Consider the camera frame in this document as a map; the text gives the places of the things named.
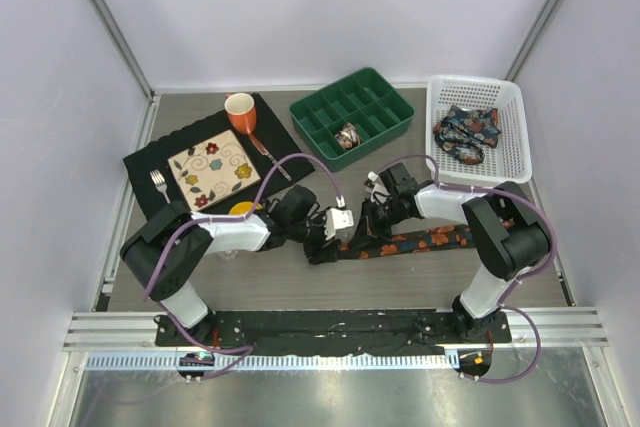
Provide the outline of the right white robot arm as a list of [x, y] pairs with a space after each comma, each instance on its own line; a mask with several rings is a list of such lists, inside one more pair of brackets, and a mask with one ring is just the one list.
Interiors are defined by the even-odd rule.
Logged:
[[476, 250], [481, 265], [452, 302], [450, 331], [465, 342], [483, 335], [510, 289], [551, 259], [553, 235], [513, 182], [495, 188], [417, 182], [396, 162], [370, 174], [361, 216], [344, 258]]

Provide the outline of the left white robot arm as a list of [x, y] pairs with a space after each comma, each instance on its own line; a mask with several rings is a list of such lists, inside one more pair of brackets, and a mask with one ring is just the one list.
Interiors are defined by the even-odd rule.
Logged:
[[252, 214], [208, 215], [174, 202], [122, 246], [121, 260], [148, 296], [167, 312], [168, 322], [190, 345], [213, 345], [216, 313], [196, 292], [190, 277], [209, 255], [276, 249], [288, 241], [303, 246], [309, 262], [334, 260], [354, 227], [343, 203], [320, 209], [315, 194], [295, 186], [284, 197], [261, 200]]

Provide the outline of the black orange floral tie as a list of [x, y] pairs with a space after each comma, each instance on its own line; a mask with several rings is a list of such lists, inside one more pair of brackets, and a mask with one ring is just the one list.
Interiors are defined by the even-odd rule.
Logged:
[[310, 265], [320, 265], [339, 260], [369, 260], [386, 256], [474, 248], [470, 229], [464, 225], [449, 225], [401, 234], [389, 232], [389, 236], [376, 236], [370, 228], [365, 228], [347, 243], [332, 241], [323, 247], [306, 247], [305, 255]]

